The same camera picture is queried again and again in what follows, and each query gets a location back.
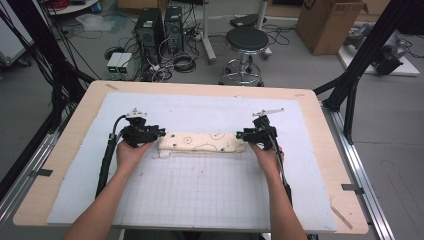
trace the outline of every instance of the black stool seat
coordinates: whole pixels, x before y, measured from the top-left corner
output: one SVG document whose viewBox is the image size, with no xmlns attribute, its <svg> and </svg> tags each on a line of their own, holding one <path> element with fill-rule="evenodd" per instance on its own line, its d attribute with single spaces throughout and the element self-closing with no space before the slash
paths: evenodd
<svg viewBox="0 0 424 240">
<path fill-rule="evenodd" d="M 268 46 L 268 36 L 256 28 L 238 27 L 227 32 L 226 41 L 236 51 L 260 51 Z"/>
</svg>

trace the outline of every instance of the wooden tabletop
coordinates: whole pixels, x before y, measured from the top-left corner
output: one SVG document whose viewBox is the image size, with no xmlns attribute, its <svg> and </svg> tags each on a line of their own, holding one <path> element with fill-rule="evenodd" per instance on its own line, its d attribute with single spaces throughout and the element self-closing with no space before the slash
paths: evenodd
<svg viewBox="0 0 424 240">
<path fill-rule="evenodd" d="M 368 225 L 353 191 L 341 184 L 351 183 L 336 143 L 313 91 L 306 89 L 256 88 L 171 83 L 93 82 L 43 166 L 53 170 L 50 177 L 38 176 L 14 216 L 20 226 L 48 226 L 53 207 L 68 167 L 109 92 L 156 93 L 199 96 L 234 96 L 297 100 L 308 130 L 321 176 L 337 223 L 336 233 L 365 234 Z"/>
</svg>

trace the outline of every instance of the person's left arm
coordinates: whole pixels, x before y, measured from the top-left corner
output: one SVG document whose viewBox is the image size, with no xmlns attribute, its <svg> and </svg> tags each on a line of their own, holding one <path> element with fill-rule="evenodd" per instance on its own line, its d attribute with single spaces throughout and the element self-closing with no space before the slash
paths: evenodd
<svg viewBox="0 0 424 240">
<path fill-rule="evenodd" d="M 132 148 L 124 141 L 118 144 L 118 168 L 96 200 L 72 224 L 63 239 L 106 239 L 125 184 L 144 153 L 153 143 Z"/>
</svg>

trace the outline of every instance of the hand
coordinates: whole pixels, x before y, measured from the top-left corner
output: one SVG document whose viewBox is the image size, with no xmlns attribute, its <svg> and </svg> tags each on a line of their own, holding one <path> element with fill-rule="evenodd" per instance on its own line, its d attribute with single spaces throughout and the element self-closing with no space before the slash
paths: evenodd
<svg viewBox="0 0 424 240">
<path fill-rule="evenodd" d="M 130 175 L 141 161 L 144 153 L 153 145 L 153 142 L 145 143 L 140 147 L 133 148 L 125 141 L 121 141 L 116 149 L 118 161 L 117 172 L 123 172 Z"/>
<path fill-rule="evenodd" d="M 264 172 L 265 176 L 271 177 L 271 176 L 280 176 L 280 166 L 278 164 L 278 157 L 275 153 L 275 149 L 271 148 L 267 151 L 259 148 L 254 143 L 249 143 L 250 147 L 252 148 L 253 152 L 255 152 L 256 157 L 258 158 L 259 166 L 261 167 L 262 171 Z M 282 151 L 281 147 L 278 147 L 281 155 L 281 159 L 284 160 L 284 152 Z"/>
</svg>

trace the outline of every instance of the grid paper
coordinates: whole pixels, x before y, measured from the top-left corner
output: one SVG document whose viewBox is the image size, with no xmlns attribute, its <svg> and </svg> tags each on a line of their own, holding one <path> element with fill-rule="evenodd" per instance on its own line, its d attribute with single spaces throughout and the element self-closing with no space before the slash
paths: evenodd
<svg viewBox="0 0 424 240">
<path fill-rule="evenodd" d="M 92 203 L 107 136 L 115 120 L 134 107 L 147 112 L 147 125 L 193 133 L 235 133 L 254 127 L 252 113 L 284 108 L 268 117 L 285 151 L 294 210 L 305 230 L 336 230 L 297 101 L 133 93 L 105 97 L 68 169 L 48 223 L 70 224 Z M 127 125 L 121 121 L 117 129 Z M 113 160 L 110 176 L 115 170 Z M 267 232 L 266 180 L 249 147 L 243 153 L 173 153 L 169 159 L 159 159 L 156 143 L 126 185 L 113 224 Z"/>
</svg>

